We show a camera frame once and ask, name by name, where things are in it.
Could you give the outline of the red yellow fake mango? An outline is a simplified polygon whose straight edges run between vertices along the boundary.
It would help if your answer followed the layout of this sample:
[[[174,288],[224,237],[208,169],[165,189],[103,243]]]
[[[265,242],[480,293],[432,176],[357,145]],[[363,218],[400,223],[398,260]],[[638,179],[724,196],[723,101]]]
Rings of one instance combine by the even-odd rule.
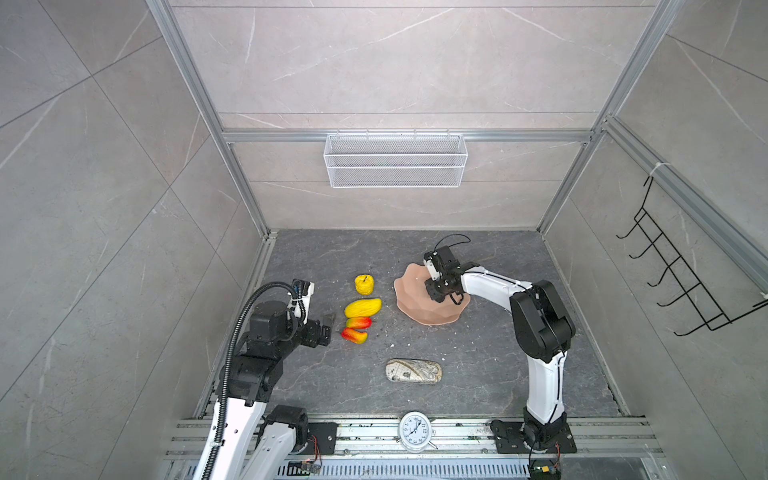
[[[346,327],[354,330],[365,330],[372,326],[372,319],[369,317],[355,317],[346,320]]]
[[[341,332],[341,336],[352,343],[364,344],[368,339],[368,333],[365,331],[358,331],[353,328],[345,328]]]

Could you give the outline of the yellow fake apple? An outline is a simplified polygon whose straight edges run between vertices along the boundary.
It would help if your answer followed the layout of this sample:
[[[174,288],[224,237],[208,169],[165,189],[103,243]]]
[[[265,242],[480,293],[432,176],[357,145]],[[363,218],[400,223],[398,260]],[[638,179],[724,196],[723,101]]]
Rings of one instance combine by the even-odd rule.
[[[361,274],[355,277],[354,287],[359,295],[369,296],[374,292],[375,280],[372,275]]]

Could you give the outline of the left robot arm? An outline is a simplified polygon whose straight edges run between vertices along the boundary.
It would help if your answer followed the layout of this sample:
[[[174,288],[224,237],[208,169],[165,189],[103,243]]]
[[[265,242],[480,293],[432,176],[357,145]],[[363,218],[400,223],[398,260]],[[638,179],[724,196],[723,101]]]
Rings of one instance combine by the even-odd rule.
[[[330,344],[336,315],[300,321],[293,306],[267,301],[252,307],[247,331],[235,340],[220,373],[219,396],[195,479],[273,479],[289,454],[309,442],[306,410],[279,405],[266,412],[284,360],[296,348]]]

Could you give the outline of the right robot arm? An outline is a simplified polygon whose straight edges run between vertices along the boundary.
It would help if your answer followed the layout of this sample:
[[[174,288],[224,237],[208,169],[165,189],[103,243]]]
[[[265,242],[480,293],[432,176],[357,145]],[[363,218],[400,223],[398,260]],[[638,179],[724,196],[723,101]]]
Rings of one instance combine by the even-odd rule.
[[[468,294],[510,312],[515,338],[528,360],[529,388],[521,433],[532,451],[554,446],[567,427],[564,369],[576,334],[555,286],[547,280],[505,277],[474,262],[462,264],[448,246],[426,252],[423,264],[430,275],[425,288],[432,300]]]

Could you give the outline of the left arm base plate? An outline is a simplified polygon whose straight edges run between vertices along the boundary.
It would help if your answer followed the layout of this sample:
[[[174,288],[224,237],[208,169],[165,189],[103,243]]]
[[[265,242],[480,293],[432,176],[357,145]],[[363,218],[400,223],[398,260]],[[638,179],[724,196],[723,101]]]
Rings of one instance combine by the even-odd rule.
[[[260,432],[257,448],[276,446],[283,440],[289,447],[288,454],[331,455],[336,449],[338,428],[339,424],[334,422],[268,422]]]

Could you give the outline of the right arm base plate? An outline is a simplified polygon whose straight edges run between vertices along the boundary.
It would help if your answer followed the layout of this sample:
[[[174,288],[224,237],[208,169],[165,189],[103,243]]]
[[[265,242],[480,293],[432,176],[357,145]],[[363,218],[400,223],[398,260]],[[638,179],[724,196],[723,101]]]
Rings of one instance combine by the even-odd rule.
[[[499,454],[577,452],[574,436],[565,416],[546,425],[535,419],[527,421],[490,422],[490,429]]]

